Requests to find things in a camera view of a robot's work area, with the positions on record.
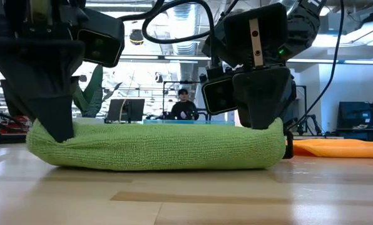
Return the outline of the black ceiling-hung device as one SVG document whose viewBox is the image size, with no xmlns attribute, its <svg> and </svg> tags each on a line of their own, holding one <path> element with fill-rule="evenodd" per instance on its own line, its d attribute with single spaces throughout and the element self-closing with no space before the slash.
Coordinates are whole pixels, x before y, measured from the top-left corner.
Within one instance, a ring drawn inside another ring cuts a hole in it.
<svg viewBox="0 0 373 225">
<path fill-rule="evenodd" d="M 144 43 L 144 37 L 141 29 L 133 29 L 129 36 L 130 43 L 135 46 L 140 46 Z"/>
</svg>

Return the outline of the silver spiral ventilation duct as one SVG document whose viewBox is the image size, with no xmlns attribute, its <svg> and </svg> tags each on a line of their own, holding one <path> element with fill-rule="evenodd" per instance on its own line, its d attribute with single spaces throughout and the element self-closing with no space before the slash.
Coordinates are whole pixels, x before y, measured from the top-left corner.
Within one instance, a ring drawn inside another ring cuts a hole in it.
<svg viewBox="0 0 373 225">
<path fill-rule="evenodd" d="M 197 4 L 182 4 L 167 10 L 169 15 L 170 38 L 180 39 L 198 34 L 197 22 L 199 19 Z M 194 56 L 197 54 L 196 41 L 179 42 L 172 44 L 176 56 Z M 194 81 L 196 65 L 192 62 L 180 63 L 180 80 Z"/>
</svg>

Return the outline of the teal translucent plastic basket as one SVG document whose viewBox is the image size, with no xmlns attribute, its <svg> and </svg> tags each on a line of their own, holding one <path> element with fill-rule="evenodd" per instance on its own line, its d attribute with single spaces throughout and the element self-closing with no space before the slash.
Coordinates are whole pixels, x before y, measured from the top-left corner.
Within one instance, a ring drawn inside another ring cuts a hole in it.
<svg viewBox="0 0 373 225">
<path fill-rule="evenodd" d="M 233 121 L 152 120 L 152 119 L 143 120 L 143 124 L 207 124 L 207 125 L 235 126 L 235 123 Z"/>
</svg>

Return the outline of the person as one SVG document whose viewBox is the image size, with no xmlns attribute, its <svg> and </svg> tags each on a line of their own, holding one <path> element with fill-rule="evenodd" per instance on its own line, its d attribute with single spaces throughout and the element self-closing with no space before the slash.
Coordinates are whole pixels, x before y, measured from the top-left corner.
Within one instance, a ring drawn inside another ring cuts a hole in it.
<svg viewBox="0 0 373 225">
<path fill-rule="evenodd" d="M 176 120 L 197 120 L 199 118 L 197 107 L 189 100 L 188 91 L 186 89 L 180 89 L 178 91 L 178 97 L 180 100 L 172 107 L 171 115 Z"/>
</svg>

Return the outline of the black rectangular frame stand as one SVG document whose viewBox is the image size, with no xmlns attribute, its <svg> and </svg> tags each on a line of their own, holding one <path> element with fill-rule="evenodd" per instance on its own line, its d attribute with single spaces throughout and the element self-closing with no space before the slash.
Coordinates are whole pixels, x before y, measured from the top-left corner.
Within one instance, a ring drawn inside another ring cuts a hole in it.
<svg viewBox="0 0 373 225">
<path fill-rule="evenodd" d="M 173 116 L 171 116 L 171 112 L 166 110 L 165 107 L 165 98 L 168 95 L 169 91 L 174 91 L 175 88 L 173 86 L 175 84 L 178 85 L 179 88 L 182 88 L 183 86 L 186 86 L 187 88 L 195 87 L 197 88 L 197 84 L 201 84 L 202 82 L 199 81 L 163 81 L 163 87 L 162 87 L 162 118 L 163 119 L 174 119 Z"/>
</svg>

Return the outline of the dark background monitor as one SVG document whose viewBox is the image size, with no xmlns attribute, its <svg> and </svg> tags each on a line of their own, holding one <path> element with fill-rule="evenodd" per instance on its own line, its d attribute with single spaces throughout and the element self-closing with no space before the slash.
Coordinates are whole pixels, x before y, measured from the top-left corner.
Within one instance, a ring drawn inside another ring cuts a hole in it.
<svg viewBox="0 0 373 225">
<path fill-rule="evenodd" d="M 126 123 L 143 120 L 144 99 L 112 99 L 106 121 Z"/>
</svg>

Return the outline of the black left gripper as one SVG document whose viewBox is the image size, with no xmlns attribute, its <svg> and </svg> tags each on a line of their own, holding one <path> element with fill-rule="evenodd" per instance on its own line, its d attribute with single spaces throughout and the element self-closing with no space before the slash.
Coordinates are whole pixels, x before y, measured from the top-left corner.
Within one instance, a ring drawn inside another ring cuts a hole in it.
<svg viewBox="0 0 373 225">
<path fill-rule="evenodd" d="M 85 6 L 86 0 L 0 0 L 0 83 L 9 114 L 38 120 L 59 143 L 74 136 L 72 75 L 84 56 L 81 41 L 64 39 L 88 20 Z"/>
</svg>

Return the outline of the long ceiling light strip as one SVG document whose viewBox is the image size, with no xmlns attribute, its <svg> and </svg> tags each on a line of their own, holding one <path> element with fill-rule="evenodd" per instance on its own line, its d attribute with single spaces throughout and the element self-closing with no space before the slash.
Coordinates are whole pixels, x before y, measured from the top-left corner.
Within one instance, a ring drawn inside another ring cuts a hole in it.
<svg viewBox="0 0 373 225">
<path fill-rule="evenodd" d="M 122 55 L 120 59 L 129 60 L 169 60 L 169 61 L 209 61 L 209 57 L 204 56 L 152 56 L 152 55 Z M 289 59 L 288 63 L 302 64 L 332 64 L 332 59 Z M 373 60 L 336 60 L 337 64 L 357 64 L 373 65 Z"/>
</svg>

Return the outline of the black aluminium table frame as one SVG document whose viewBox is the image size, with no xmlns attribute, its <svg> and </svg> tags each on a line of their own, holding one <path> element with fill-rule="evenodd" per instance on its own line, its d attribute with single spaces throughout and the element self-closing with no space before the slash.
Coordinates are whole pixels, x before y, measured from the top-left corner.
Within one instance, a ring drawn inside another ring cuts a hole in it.
<svg viewBox="0 0 373 225">
<path fill-rule="evenodd" d="M 0 144 L 17 144 L 25 142 L 25 134 L 0 134 Z"/>
</svg>

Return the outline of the dark background workstation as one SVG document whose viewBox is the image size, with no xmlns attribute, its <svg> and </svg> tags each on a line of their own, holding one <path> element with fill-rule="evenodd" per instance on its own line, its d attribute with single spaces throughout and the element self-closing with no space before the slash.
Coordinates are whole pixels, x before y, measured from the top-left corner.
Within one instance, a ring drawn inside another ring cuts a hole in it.
<svg viewBox="0 0 373 225">
<path fill-rule="evenodd" d="M 373 102 L 340 102 L 336 135 L 373 141 Z"/>
</svg>

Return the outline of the green microfiber towel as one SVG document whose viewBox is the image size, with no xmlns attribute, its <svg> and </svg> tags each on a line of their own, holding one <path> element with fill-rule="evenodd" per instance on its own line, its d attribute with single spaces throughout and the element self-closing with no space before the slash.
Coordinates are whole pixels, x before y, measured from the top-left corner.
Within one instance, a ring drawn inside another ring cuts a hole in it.
<svg viewBox="0 0 373 225">
<path fill-rule="evenodd" d="M 276 119 L 264 130 L 217 124 L 93 124 L 76 121 L 57 142 L 36 121 L 29 152 L 54 166 L 111 171 L 265 169 L 281 161 L 286 140 Z"/>
</svg>

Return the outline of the red and black equipment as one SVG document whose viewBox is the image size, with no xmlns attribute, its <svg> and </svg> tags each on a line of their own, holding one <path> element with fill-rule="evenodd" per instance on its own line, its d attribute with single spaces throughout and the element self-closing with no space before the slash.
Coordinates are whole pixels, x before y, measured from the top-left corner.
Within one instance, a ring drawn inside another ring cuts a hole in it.
<svg viewBox="0 0 373 225">
<path fill-rule="evenodd" d="M 7 119 L 8 121 L 12 121 L 14 124 L 17 125 L 17 127 L 9 127 L 7 125 L 4 125 L 4 124 L 0 123 L 0 129 L 1 130 L 7 131 L 9 133 L 23 133 L 23 132 L 28 131 L 27 126 L 25 126 L 21 121 L 18 121 L 14 117 L 8 116 L 8 115 L 3 114 L 3 113 L 0 113 L 0 117 L 4 118 L 4 119 Z"/>
</svg>

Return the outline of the artificial plant in white pot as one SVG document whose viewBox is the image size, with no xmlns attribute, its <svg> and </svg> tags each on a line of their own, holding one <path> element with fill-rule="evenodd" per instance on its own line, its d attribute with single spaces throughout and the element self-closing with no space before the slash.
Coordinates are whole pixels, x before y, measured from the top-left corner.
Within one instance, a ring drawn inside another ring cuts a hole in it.
<svg viewBox="0 0 373 225">
<path fill-rule="evenodd" d="M 76 86 L 73 93 L 73 102 L 80 110 L 83 118 L 95 118 L 100 112 L 103 102 L 108 100 L 120 86 L 121 82 L 104 96 L 103 66 L 97 65 L 85 89 L 82 90 L 79 85 Z"/>
</svg>

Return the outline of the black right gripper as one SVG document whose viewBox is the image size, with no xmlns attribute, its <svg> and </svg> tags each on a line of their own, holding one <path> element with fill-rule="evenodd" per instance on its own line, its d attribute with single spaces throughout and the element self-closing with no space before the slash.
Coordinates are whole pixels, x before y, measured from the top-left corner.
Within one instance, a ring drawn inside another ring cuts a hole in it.
<svg viewBox="0 0 373 225">
<path fill-rule="evenodd" d="M 281 3 L 232 12 L 214 27 L 202 53 L 215 60 L 209 74 L 223 74 L 222 62 L 234 75 L 234 100 L 240 124 L 267 129 L 283 118 L 292 103 L 292 75 L 278 49 L 287 41 L 287 10 Z"/>
</svg>

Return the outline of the orange microfiber towel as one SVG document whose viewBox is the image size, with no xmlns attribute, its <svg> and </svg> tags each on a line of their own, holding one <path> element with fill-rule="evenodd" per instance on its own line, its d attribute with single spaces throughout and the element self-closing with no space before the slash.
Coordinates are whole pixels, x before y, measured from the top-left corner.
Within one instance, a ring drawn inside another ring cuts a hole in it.
<svg viewBox="0 0 373 225">
<path fill-rule="evenodd" d="M 357 139 L 294 141 L 294 154 L 321 158 L 373 158 L 373 142 Z"/>
</svg>

